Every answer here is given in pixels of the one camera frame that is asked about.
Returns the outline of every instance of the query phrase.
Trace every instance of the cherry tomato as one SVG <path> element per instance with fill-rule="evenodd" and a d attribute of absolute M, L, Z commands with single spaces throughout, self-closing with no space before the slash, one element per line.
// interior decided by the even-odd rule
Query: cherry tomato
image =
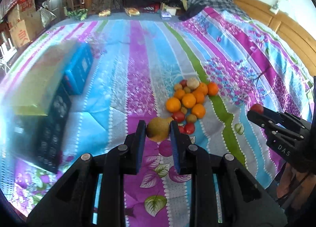
<path fill-rule="evenodd" d="M 171 116 L 175 121 L 177 121 L 178 123 L 183 122 L 185 119 L 185 114 L 182 113 L 181 111 L 178 112 L 174 112 Z"/>
<path fill-rule="evenodd" d="M 192 134 L 193 132 L 195 132 L 195 125 L 194 123 L 187 123 L 184 126 L 184 130 L 186 134 Z"/>
<path fill-rule="evenodd" d="M 263 106 L 260 104 L 254 104 L 251 106 L 250 110 L 253 110 L 259 114 L 263 114 Z"/>
<path fill-rule="evenodd" d="M 182 80 L 181 82 L 179 82 L 182 85 L 182 88 L 186 87 L 186 80 Z"/>
<path fill-rule="evenodd" d="M 185 133 L 184 128 L 182 126 L 178 125 L 178 128 L 179 128 L 180 133 Z"/>

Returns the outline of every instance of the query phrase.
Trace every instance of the orange fruit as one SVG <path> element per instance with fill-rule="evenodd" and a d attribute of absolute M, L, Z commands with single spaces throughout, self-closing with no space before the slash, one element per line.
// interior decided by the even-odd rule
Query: orange fruit
<path fill-rule="evenodd" d="M 196 104 L 191 110 L 191 114 L 195 115 L 198 119 L 203 118 L 205 113 L 205 107 L 201 104 Z"/>
<path fill-rule="evenodd" d="M 204 82 L 201 82 L 200 85 L 195 90 L 202 92 L 204 96 L 206 96 L 209 91 L 209 89 L 207 88 L 207 85 Z"/>
<path fill-rule="evenodd" d="M 166 102 L 166 108 L 171 113 L 177 112 L 181 108 L 181 102 L 176 97 L 171 97 Z"/>
<path fill-rule="evenodd" d="M 205 96 L 202 92 L 195 90 L 192 92 L 192 94 L 195 96 L 195 99 L 197 100 L 196 104 L 203 104 Z"/>
<path fill-rule="evenodd" d="M 184 90 L 177 90 L 173 96 L 176 97 L 177 99 L 181 100 L 183 98 L 183 96 L 185 95 L 185 91 Z"/>
<path fill-rule="evenodd" d="M 182 98 L 182 104 L 186 107 L 186 108 L 193 108 L 195 103 L 196 103 L 196 98 L 192 93 L 187 93 L 183 96 Z"/>
<path fill-rule="evenodd" d="M 210 96 L 215 96 L 217 93 L 218 93 L 218 86 L 216 83 L 214 82 L 210 82 L 208 85 L 207 85 L 207 88 L 208 88 L 208 95 Z"/>

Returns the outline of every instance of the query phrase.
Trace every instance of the wooden headboard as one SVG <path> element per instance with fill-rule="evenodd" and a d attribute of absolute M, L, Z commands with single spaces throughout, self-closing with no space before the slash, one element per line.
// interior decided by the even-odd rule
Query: wooden headboard
<path fill-rule="evenodd" d="M 297 22 L 279 11 L 270 12 L 271 6 L 259 0 L 233 0 L 252 19 L 274 30 L 299 56 L 311 76 L 316 75 L 316 41 Z"/>

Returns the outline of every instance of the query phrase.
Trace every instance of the metal bolt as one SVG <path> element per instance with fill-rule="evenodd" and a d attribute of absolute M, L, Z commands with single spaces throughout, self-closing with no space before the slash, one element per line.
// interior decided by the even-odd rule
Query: metal bolt
<path fill-rule="evenodd" d="M 84 153 L 82 156 L 81 156 L 81 160 L 83 161 L 87 161 L 89 160 L 91 157 L 91 155 L 89 153 Z"/>
<path fill-rule="evenodd" d="M 197 145 L 194 145 L 194 144 L 191 144 L 188 146 L 188 149 L 190 151 L 197 151 L 198 150 L 198 146 Z"/>
<path fill-rule="evenodd" d="M 119 151 L 125 151 L 125 150 L 127 150 L 127 149 L 128 149 L 128 146 L 125 145 L 125 144 L 121 144 L 121 145 L 118 146 L 118 150 L 119 150 Z"/>
<path fill-rule="evenodd" d="M 235 158 L 235 157 L 234 157 L 232 154 L 226 154 L 226 155 L 225 155 L 225 159 L 228 160 L 228 161 L 233 161 L 234 158 Z"/>

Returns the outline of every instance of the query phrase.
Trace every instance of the bedsheet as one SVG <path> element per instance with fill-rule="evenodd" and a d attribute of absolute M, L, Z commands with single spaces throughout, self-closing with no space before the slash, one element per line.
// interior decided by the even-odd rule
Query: bedsheet
<path fill-rule="evenodd" d="M 212 154 L 234 154 L 265 188 L 283 162 L 266 146 L 261 128 L 247 120 L 250 106 L 312 119 L 313 82 L 300 59 L 258 25 L 210 7 L 182 23 L 104 20 L 51 29 L 12 67 L 0 95 L 19 83 L 41 49 L 71 38 L 91 44 L 94 62 L 83 94 L 71 98 L 58 173 L 1 158 L 12 173 L 7 198 L 26 216 L 81 154 L 107 153 L 135 132 L 139 120 L 169 117 L 165 102 L 182 79 L 214 81 L 220 88 L 206 99 L 192 143 Z M 169 140 L 146 139 L 140 172 L 124 183 L 127 226 L 188 226 L 191 176 L 176 173 Z"/>

